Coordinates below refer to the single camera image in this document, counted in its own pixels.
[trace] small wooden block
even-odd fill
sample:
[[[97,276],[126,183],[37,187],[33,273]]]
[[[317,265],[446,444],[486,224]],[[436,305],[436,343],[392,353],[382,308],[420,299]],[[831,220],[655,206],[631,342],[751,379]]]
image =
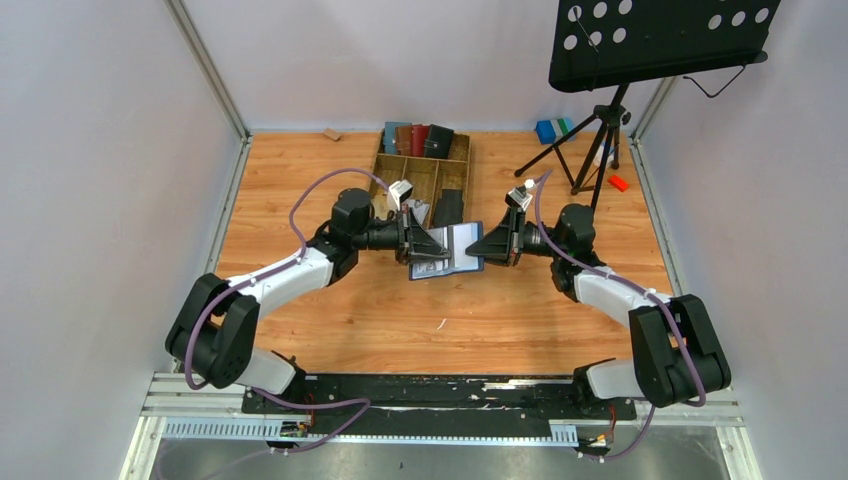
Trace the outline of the small wooden block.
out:
[[[622,180],[621,177],[619,177],[618,175],[611,176],[610,179],[609,179],[609,182],[613,187],[617,188],[619,192],[623,192],[623,191],[627,190],[627,188],[630,186],[630,185],[627,184],[627,182]]]
[[[324,130],[324,135],[327,136],[330,140],[337,142],[340,138],[342,138],[342,134],[333,130],[332,128],[328,128]]]

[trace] grey floor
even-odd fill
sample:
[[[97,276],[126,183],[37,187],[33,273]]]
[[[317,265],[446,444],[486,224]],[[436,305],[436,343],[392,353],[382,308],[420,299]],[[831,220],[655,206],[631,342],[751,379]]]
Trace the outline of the grey floor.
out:
[[[616,429],[624,448],[633,427]],[[169,440],[160,449],[162,477],[199,480],[234,460],[267,450],[262,442]],[[652,427],[627,458],[603,465],[571,449],[544,447],[418,446],[331,443],[290,457],[262,454],[216,479],[729,479],[715,429]]]

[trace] open book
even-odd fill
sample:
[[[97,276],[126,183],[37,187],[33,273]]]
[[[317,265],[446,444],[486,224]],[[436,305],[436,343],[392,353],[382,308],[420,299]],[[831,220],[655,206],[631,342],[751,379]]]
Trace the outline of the open book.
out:
[[[483,237],[483,222],[460,223],[427,230],[437,242],[451,251],[451,258],[409,265],[409,279],[421,280],[454,273],[483,270],[483,258],[465,254],[469,245]]]

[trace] red block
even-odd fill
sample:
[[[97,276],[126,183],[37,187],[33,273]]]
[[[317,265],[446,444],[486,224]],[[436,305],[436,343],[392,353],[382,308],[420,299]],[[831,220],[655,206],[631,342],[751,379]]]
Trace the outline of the red block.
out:
[[[621,179],[618,175],[613,175],[609,179],[610,185],[617,188],[619,192],[623,192],[627,190],[627,187],[630,185],[627,184],[624,180]]]

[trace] small blue book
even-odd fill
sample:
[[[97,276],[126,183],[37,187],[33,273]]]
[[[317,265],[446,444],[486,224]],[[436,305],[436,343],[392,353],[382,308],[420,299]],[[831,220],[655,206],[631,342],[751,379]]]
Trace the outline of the small blue book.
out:
[[[483,238],[483,222],[459,223],[431,228],[427,230],[427,233],[436,239],[440,245],[451,251],[451,258],[410,264],[410,280],[483,271],[482,257],[472,257],[465,254],[465,249],[469,245]]]
[[[409,122],[386,122],[386,128],[383,129],[383,150],[386,153],[391,155],[397,155],[397,145],[395,142],[395,129],[397,127],[404,127],[406,125],[412,125]]]

